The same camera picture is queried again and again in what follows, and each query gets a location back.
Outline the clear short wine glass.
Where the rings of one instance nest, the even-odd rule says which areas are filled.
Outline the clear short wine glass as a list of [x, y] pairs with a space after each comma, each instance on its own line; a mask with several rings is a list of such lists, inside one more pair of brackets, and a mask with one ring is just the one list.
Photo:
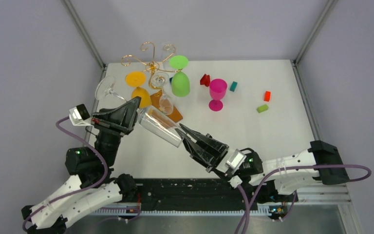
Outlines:
[[162, 62], [168, 61], [172, 56], [176, 54], [176, 47], [174, 44], [167, 43], [162, 47]]

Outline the orange plastic goblet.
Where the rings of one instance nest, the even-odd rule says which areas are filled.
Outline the orange plastic goblet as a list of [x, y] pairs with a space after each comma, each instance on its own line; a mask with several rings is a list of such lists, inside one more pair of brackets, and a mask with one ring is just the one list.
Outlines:
[[146, 75], [140, 71], [130, 72], [125, 77], [125, 82], [128, 86], [133, 87], [134, 90], [131, 94], [131, 98], [140, 97], [140, 108], [145, 108], [152, 105], [150, 94], [142, 87], [146, 82]]

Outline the green plastic goblet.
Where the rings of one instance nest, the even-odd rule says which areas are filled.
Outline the green plastic goblet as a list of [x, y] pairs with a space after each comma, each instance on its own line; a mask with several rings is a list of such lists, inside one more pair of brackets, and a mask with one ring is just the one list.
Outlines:
[[189, 60], [183, 55], [173, 56], [169, 60], [171, 68], [177, 70], [171, 80], [172, 92], [177, 97], [185, 97], [190, 93], [190, 80], [188, 76], [182, 72], [187, 67]]

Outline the pink plastic goblet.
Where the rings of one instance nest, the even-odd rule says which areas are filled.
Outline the pink plastic goblet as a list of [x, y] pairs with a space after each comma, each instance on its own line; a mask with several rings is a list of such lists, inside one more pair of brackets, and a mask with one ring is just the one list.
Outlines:
[[227, 82], [223, 79], [217, 78], [210, 82], [209, 93], [212, 100], [208, 106], [210, 110], [218, 112], [223, 108], [222, 99], [225, 97], [227, 91]]

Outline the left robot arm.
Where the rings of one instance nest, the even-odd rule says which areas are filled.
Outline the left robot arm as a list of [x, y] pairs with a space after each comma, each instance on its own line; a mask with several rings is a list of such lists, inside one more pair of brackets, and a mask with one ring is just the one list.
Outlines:
[[90, 113], [84, 104], [69, 110], [64, 121], [98, 130], [91, 145], [70, 148], [65, 166], [69, 178], [36, 205], [22, 208], [22, 228], [29, 234], [62, 234], [75, 222], [103, 206], [135, 199], [137, 185], [129, 174], [112, 177], [122, 137], [135, 127], [141, 98], [135, 97], [117, 108]]

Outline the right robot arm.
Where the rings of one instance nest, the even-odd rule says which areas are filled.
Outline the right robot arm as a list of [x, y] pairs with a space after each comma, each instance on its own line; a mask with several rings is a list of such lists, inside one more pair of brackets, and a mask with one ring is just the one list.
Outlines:
[[349, 181], [337, 147], [321, 140], [299, 153], [262, 161], [251, 148], [233, 149], [180, 124], [175, 129], [190, 157], [235, 189], [255, 188], [257, 203], [285, 202], [294, 191], [314, 185], [338, 185]]

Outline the clear tall flute glass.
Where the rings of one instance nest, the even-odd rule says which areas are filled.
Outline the clear tall flute glass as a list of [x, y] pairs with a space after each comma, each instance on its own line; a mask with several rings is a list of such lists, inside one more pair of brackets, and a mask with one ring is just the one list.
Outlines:
[[[95, 91], [95, 98], [97, 100], [102, 100], [107, 96], [113, 96], [122, 101], [127, 101], [122, 95], [118, 94], [116, 88], [117, 79], [113, 76], [107, 76], [99, 82]], [[137, 122], [142, 127], [175, 147], [181, 145], [182, 138], [175, 131], [178, 125], [167, 115], [153, 105], [145, 108], [139, 107], [137, 112]]]

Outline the clear stemmed wine glass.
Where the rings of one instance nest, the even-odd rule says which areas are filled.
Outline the clear stemmed wine glass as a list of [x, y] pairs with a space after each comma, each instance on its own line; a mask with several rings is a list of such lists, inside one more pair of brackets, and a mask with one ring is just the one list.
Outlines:
[[171, 98], [165, 92], [165, 85], [169, 82], [169, 76], [164, 72], [157, 72], [151, 76], [149, 86], [151, 89], [159, 90], [161, 96], [159, 98], [159, 109], [165, 115], [173, 113], [174, 105]]

